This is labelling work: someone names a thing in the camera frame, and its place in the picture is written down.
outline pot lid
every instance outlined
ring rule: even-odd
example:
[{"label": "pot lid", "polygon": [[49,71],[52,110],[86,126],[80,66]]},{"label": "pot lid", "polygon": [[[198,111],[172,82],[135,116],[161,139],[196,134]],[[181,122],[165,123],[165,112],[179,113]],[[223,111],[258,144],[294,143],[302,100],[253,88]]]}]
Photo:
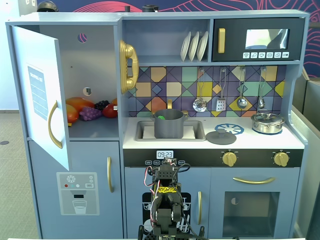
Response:
[{"label": "pot lid", "polygon": [[251,119],[260,124],[283,124],[285,119],[273,113],[257,113]]}]

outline water dispenser panel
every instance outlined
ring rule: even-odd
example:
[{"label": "water dispenser panel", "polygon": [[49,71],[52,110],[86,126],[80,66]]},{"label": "water dispenser panel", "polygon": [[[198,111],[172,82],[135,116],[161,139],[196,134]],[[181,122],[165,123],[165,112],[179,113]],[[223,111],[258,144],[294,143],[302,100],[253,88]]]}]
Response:
[{"label": "water dispenser panel", "polygon": [[99,215],[96,172],[56,173],[61,215]]}]

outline gray carpet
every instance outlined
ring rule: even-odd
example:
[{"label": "gray carpet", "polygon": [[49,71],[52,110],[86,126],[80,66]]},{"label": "gray carpet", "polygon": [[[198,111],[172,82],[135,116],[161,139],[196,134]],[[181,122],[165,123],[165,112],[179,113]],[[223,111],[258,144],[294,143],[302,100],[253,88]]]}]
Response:
[{"label": "gray carpet", "polygon": [[20,116],[0,113],[0,240],[38,239]]}]

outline spoon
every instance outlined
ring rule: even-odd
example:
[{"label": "spoon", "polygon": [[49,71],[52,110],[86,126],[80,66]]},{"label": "spoon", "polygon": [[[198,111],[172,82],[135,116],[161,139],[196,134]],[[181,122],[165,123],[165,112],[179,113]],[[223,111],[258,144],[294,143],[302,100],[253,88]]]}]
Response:
[{"label": "spoon", "polygon": [[[261,76],[262,72],[265,72],[265,78],[263,84],[261,84]],[[267,68],[265,66],[261,67],[261,72],[260,72],[260,79],[259,79],[259,99],[258,99],[258,108],[263,109],[265,107],[265,100],[264,97],[262,96],[264,87],[266,85],[266,78],[267,78]]]},{"label": "spoon", "polygon": [[245,109],[246,106],[248,105],[247,100],[243,97],[245,80],[246,80],[246,68],[243,67],[241,70],[242,70],[242,72],[243,72],[243,84],[241,85],[241,77],[242,77],[242,72],[241,72],[240,81],[239,81],[240,97],[239,97],[238,101],[236,102],[236,104],[238,105],[238,107],[239,107],[240,109]]},{"label": "spoon", "polygon": [[200,71],[203,73],[203,74],[202,74],[202,85],[200,86],[200,84],[199,84],[199,79],[200,79],[201,77],[198,78],[198,82],[197,82],[197,84],[198,84],[198,86],[199,86],[199,89],[200,89],[200,98],[194,100],[192,106],[193,106],[193,109],[196,110],[197,112],[203,113],[203,112],[207,109],[207,102],[206,102],[206,100],[204,100],[204,99],[202,98],[202,88],[203,88],[204,85],[205,85],[205,70],[204,70],[203,68],[200,68],[200,69],[199,69],[199,72],[200,72]]}]

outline gray pot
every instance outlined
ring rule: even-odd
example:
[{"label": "gray pot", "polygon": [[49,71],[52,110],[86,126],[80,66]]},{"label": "gray pot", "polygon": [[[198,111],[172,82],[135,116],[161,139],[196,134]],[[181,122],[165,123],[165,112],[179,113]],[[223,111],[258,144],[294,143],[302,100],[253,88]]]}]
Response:
[{"label": "gray pot", "polygon": [[188,113],[176,109],[163,109],[151,116],[154,121],[154,137],[156,139],[182,139],[184,136],[184,122]]},{"label": "gray pot", "polygon": [[262,134],[281,132],[285,119],[273,113],[256,113],[252,115],[252,129]]}]

